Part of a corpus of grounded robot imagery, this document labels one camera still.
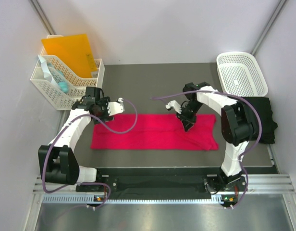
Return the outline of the red t shirt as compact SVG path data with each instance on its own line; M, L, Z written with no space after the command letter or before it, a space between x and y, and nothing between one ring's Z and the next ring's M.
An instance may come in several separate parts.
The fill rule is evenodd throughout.
M119 114L107 123L111 130L94 126L91 149L216 151L215 123L215 115L197 115L195 125L185 132L174 114Z

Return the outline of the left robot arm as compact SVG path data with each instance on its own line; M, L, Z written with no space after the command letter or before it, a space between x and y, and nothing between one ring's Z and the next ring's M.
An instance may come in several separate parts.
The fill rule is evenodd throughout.
M97 175L97 169L80 166L74 150L85 127L91 121L105 123L113 120L113 116L108 114L109 103L110 98L104 96L101 88L86 87L84 96L73 104L58 135L48 145L41 145L38 150L43 187L46 183L86 183L93 191L102 188L103 179Z

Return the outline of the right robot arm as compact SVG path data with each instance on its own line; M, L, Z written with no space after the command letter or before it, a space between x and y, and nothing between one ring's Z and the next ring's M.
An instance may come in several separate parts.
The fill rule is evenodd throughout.
M184 130L189 131L196 123L196 114L202 105L208 106L221 116L221 132L226 141L224 161L220 167L218 189L230 190L241 178L244 152L259 131L258 114L254 113L241 98L221 94L206 82L195 85L188 83L183 92L187 98L182 104L171 101L166 105L174 109Z

